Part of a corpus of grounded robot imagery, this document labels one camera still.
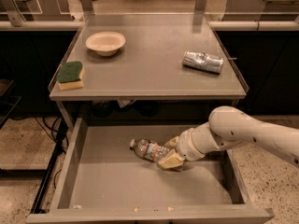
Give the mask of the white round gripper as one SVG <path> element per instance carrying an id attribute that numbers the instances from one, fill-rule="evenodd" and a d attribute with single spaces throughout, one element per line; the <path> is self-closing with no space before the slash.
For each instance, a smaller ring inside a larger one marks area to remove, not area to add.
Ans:
<path id="1" fill-rule="evenodd" d="M 192 141 L 193 128 L 184 131 L 179 137 L 173 137 L 168 140 L 164 146 L 171 149 L 166 155 L 161 156 L 157 160 L 157 164 L 163 170 L 180 168 L 185 160 L 198 161 L 203 159 L 205 155 L 201 153 Z"/>

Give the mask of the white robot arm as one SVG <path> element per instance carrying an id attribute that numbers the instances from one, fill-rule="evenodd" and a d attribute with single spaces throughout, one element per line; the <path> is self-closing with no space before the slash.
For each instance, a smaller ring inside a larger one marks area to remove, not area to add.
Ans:
<path id="1" fill-rule="evenodd" d="M 184 131 L 169 141 L 174 146 L 158 161 L 163 169 L 181 167 L 186 161 L 199 161 L 208 153 L 254 144 L 297 167 L 299 130 L 257 120 L 231 107 L 215 108 L 208 122 Z"/>

